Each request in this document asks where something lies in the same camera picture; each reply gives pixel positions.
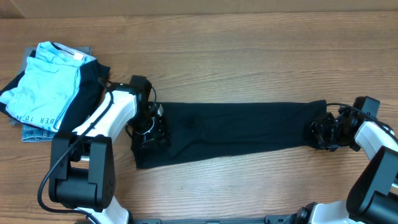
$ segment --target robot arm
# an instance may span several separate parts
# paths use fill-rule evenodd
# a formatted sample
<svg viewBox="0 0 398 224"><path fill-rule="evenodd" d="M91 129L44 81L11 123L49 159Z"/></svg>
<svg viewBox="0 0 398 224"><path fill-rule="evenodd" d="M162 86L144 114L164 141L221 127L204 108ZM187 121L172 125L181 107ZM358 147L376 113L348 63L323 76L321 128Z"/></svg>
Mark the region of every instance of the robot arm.
<svg viewBox="0 0 398 224"><path fill-rule="evenodd" d="M159 112L162 107L156 103L150 106L148 103L151 88L152 85L146 77L133 76L130 84L112 83L104 101L90 118L72 133L55 135L52 141L51 167L109 107L111 91L113 104L83 140L76 144L70 155L61 160L50 176L51 201L61 203L66 208L86 211L99 223L132 223L130 212L122 208L114 197L116 178L112 143L126 123L134 130L139 130L133 134L134 139L140 141L138 144L151 140L167 142L168 136L164 134L167 133L167 127L162 122L162 113ZM157 136L157 139L151 139L151 136ZM71 166L71 162L78 161L89 161L89 169Z"/></svg>
<svg viewBox="0 0 398 224"><path fill-rule="evenodd" d="M398 196L389 192L391 186L398 187L396 138L389 127L375 123L378 101L368 96L359 97L353 107L373 117L345 107L340 108L337 118L328 113L312 122L311 129L324 149L334 151L340 146L350 146L357 151L363 148L370 160L369 165L354 184L347 200L311 203L294 214L288 223L398 223Z"/></svg>

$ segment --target black cloth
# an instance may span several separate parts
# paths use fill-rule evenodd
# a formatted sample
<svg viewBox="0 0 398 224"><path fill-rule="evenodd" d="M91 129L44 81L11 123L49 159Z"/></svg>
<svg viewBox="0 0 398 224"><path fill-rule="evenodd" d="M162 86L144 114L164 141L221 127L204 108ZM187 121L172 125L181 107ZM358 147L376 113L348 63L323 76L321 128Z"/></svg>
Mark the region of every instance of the black cloth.
<svg viewBox="0 0 398 224"><path fill-rule="evenodd" d="M311 103L162 103L170 146L131 149L137 168L298 146L317 147L308 123L326 114Z"/></svg>
<svg viewBox="0 0 398 224"><path fill-rule="evenodd" d="M34 50L30 57L35 57L35 55L36 51ZM58 131L73 131L73 129L83 124L89 115L94 113L101 99L101 93L104 90L98 82L98 77L107 80L110 70L110 67L98 63L98 60L93 60L80 67L81 78L79 92L69 105ZM0 95L5 91L17 87L19 80L21 80L24 75L25 71L18 74L17 77L0 91ZM6 105L4 103L0 103L0 111L12 118L6 111Z"/></svg>

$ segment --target light blue shirt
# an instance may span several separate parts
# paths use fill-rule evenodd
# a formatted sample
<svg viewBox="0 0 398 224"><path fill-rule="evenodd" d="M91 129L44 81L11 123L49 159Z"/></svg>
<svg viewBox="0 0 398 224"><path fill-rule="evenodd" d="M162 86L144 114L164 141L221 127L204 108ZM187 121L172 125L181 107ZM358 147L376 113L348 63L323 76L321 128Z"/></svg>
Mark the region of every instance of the light blue shirt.
<svg viewBox="0 0 398 224"><path fill-rule="evenodd" d="M36 56L27 58L25 75L18 86L5 91L0 102L21 122L58 131L79 91L80 67L95 58L62 44L53 44L43 42L37 46Z"/></svg>

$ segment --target clothing pile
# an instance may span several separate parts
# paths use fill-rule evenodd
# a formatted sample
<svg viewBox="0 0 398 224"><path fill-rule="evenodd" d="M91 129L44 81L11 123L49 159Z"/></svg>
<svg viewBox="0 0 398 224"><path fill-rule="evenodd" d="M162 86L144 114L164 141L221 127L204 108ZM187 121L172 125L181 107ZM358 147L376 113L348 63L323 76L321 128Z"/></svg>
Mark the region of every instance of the clothing pile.
<svg viewBox="0 0 398 224"><path fill-rule="evenodd" d="M56 42L27 48L17 77L0 91L0 111L10 124L22 125L22 141L51 141L72 131L96 109L110 68L91 56L91 47L75 49Z"/></svg>

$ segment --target wooden table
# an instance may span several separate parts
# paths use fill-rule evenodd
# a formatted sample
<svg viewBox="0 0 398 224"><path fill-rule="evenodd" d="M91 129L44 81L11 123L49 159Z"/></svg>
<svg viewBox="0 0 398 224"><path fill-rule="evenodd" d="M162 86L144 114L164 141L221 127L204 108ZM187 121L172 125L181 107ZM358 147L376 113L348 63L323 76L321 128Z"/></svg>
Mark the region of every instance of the wooden table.
<svg viewBox="0 0 398 224"><path fill-rule="evenodd" d="M92 46L112 81L147 76L160 101L352 104L369 95L398 128L398 12L0 20L0 86L17 75L24 48L46 40ZM37 204L49 142L22 143L3 114L0 141L0 223L83 219ZM368 164L363 151L299 147L136 170L130 143L122 133L114 144L116 196L135 218L293 213L346 198Z"/></svg>

